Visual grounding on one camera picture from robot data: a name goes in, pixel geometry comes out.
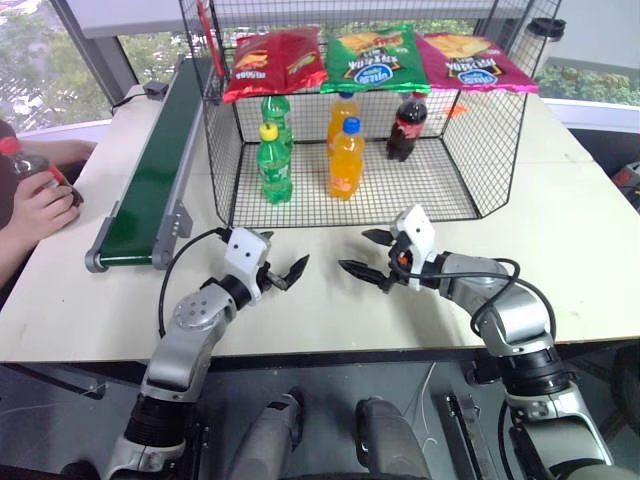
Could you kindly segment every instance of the green chips bag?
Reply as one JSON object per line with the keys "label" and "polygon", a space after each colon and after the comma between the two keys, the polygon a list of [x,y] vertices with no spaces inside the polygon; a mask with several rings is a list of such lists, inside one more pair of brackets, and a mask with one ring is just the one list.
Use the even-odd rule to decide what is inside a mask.
{"label": "green chips bag", "polygon": [[327,66],[329,80],[322,93],[431,90],[410,25],[331,38]]}

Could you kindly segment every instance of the white table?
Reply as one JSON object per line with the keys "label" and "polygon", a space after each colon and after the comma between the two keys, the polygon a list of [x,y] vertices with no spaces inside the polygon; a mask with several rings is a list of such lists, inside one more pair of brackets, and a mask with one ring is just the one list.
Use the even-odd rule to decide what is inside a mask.
{"label": "white table", "polygon": [[[114,267],[91,274],[83,256],[122,196],[159,109],[139,97],[118,112],[78,181],[86,199],[81,217],[40,243],[0,313],[0,361],[132,360],[153,352],[163,272]],[[185,195],[194,234],[219,223],[205,142],[197,143]],[[527,105],[508,205],[482,220],[435,229],[442,250],[520,262],[522,277],[555,307],[558,341],[640,336],[640,216],[536,96]],[[435,292],[395,288],[383,295],[343,272],[336,263],[342,258],[386,265],[384,249],[362,238],[362,230],[276,230],[274,269],[310,253],[307,270],[286,294],[272,290],[257,307],[243,310],[214,354],[481,345],[466,313]],[[167,317],[183,295],[220,275],[223,248],[217,239],[200,242],[180,260],[167,292]]]}

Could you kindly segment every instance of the orange juice bottle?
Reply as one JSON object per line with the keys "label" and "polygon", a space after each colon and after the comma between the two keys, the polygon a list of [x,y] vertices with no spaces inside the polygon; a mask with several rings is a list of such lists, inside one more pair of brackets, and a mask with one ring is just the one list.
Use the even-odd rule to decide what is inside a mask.
{"label": "orange juice bottle", "polygon": [[331,105],[331,120],[327,128],[327,155],[331,157],[333,153],[333,142],[342,132],[344,119],[347,117],[359,117],[360,107],[353,98],[353,93],[340,92],[340,98]]}
{"label": "orange juice bottle", "polygon": [[348,200],[358,189],[364,162],[364,138],[360,135],[360,119],[347,117],[334,141],[329,159],[329,193],[332,197]]}

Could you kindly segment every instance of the wire mesh cage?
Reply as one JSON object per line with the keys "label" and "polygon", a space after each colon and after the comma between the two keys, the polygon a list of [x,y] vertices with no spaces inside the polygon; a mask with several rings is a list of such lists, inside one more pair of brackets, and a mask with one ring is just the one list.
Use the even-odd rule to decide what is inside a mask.
{"label": "wire mesh cage", "polygon": [[[555,18],[560,0],[180,0],[194,57],[209,56],[207,23],[223,63],[198,72],[204,101],[215,207],[227,225],[253,228],[387,224],[407,205],[421,204],[432,221],[482,218],[509,200],[526,94],[434,90],[427,120],[411,156],[386,159],[385,145],[401,99],[389,91],[356,94],[365,168],[350,200],[328,192],[326,134],[336,94],[307,89],[288,95],[293,131],[293,195],[273,205],[261,192],[256,163],[263,98],[221,102],[237,40],[303,25],[327,38],[411,24],[416,32],[482,35],[525,73],[533,72],[544,42],[526,42],[526,26]],[[206,20],[203,19],[203,6]]]}

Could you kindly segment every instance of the human hand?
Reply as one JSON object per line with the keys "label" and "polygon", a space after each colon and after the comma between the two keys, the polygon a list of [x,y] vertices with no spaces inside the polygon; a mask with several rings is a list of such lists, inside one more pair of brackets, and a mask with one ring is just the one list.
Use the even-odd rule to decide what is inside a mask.
{"label": "human hand", "polygon": [[22,180],[16,189],[13,214],[5,228],[29,248],[80,214],[78,207],[71,205],[71,187],[45,187],[52,179],[50,172],[36,173]]}
{"label": "human hand", "polygon": [[42,155],[54,165],[67,165],[87,160],[96,148],[95,142],[86,140],[58,140],[38,142],[21,140],[26,153]]}

